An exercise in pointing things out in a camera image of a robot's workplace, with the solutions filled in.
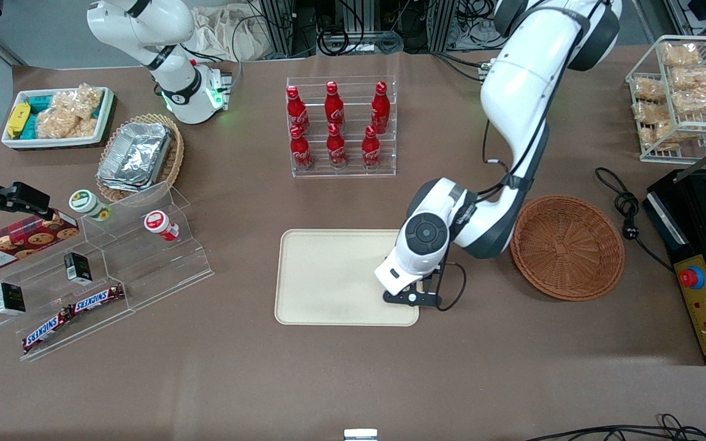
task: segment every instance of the brown wicker basket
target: brown wicker basket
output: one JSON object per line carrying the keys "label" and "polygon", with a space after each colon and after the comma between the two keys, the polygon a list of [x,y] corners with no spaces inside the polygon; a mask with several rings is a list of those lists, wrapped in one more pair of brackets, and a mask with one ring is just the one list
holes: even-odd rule
{"label": "brown wicker basket", "polygon": [[525,204],[516,221],[511,253],[533,287],[567,301],[608,293],[625,264],[623,240],[606,215],[565,195]]}
{"label": "brown wicker basket", "polygon": [[[184,140],[181,137],[181,133],[179,132],[179,128],[176,126],[176,123],[171,121],[166,116],[154,115],[151,113],[147,115],[136,116],[126,123],[151,124],[156,122],[165,125],[166,127],[170,128],[171,131],[173,131],[173,137],[170,140],[168,154],[166,154],[165,161],[162,163],[162,170],[160,171],[160,175],[157,179],[157,182],[168,181],[168,184],[173,185],[174,182],[176,182],[176,178],[178,178],[179,176],[179,168],[181,168],[181,161],[184,159]],[[116,138],[116,135],[118,135],[118,131],[120,131],[123,126],[124,124],[121,125],[118,129],[116,129],[114,134],[110,135],[110,138],[108,138],[105,144],[105,149],[103,150],[103,154],[100,158],[100,164],[102,164],[105,160],[105,157],[107,156],[107,153],[110,150],[110,145],[113,143],[113,140]],[[100,188],[100,193],[112,203],[114,203],[115,201],[120,201],[121,199],[126,198],[127,196],[132,195],[134,193],[125,192],[125,190],[114,190],[113,188],[105,187],[100,181],[97,181],[97,187]]]}

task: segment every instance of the yellow package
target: yellow package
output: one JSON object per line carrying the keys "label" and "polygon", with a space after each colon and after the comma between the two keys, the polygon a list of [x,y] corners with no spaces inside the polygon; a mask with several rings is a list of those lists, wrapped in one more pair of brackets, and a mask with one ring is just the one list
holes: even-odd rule
{"label": "yellow package", "polygon": [[10,118],[7,120],[7,134],[12,139],[16,139],[20,136],[20,133],[23,131],[29,119],[30,111],[31,107],[29,107],[29,103],[16,104],[15,108],[12,109],[12,114],[10,114]]}

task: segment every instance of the yellow control panel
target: yellow control panel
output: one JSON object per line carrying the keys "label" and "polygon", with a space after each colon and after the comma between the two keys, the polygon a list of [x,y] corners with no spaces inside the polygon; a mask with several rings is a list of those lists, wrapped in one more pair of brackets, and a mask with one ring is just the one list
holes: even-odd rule
{"label": "yellow control panel", "polygon": [[694,330],[706,355],[706,264],[701,255],[675,263],[675,273],[683,290]]}

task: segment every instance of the walkers cookie box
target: walkers cookie box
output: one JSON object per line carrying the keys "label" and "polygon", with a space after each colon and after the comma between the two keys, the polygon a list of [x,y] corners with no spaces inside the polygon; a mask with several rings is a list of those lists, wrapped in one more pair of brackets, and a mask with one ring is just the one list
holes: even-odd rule
{"label": "walkers cookie box", "polygon": [[53,209],[53,218],[30,216],[0,229],[0,268],[78,234],[78,222]]}

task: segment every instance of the white plastic tray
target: white plastic tray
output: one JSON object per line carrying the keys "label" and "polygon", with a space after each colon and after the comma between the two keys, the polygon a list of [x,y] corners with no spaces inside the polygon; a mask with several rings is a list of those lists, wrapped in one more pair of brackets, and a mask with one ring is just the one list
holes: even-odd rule
{"label": "white plastic tray", "polygon": [[390,304],[375,267],[398,230],[288,230],[279,248],[274,316],[283,325],[410,326],[418,307]]}
{"label": "white plastic tray", "polygon": [[[56,92],[69,89],[43,89],[43,90],[23,90],[18,92],[15,97],[15,102],[12,103],[12,108],[8,112],[7,117],[12,114],[12,111],[20,103],[25,103],[31,97],[42,97],[42,95],[53,95]],[[90,137],[82,138],[59,138],[59,139],[42,139],[42,140],[14,140],[7,134],[7,129],[2,131],[2,143],[13,150],[50,150],[54,148],[80,148],[86,145],[93,145],[103,139],[107,120],[110,116],[110,108],[113,106],[114,94],[108,87],[98,87],[103,90],[103,99],[100,105],[100,114],[97,118],[97,126],[94,128],[94,134]]]}

